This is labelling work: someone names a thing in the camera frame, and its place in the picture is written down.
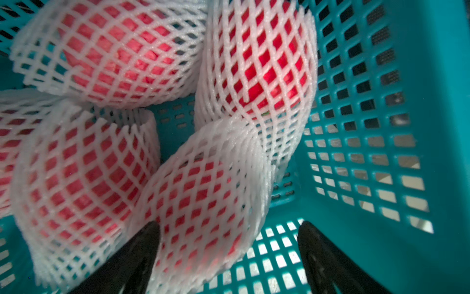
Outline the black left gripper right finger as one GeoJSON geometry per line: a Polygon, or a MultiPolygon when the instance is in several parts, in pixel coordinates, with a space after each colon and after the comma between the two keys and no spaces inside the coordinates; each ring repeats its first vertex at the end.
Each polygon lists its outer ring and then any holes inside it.
{"type": "Polygon", "coordinates": [[[298,246],[314,294],[388,294],[312,223],[299,228],[298,246]]]}

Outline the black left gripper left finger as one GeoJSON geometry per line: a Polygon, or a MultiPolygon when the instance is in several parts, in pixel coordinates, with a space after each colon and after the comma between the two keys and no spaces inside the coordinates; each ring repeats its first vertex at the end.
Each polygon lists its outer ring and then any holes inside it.
{"type": "Polygon", "coordinates": [[[160,227],[147,223],[72,294],[145,294],[160,244],[160,227]]]}

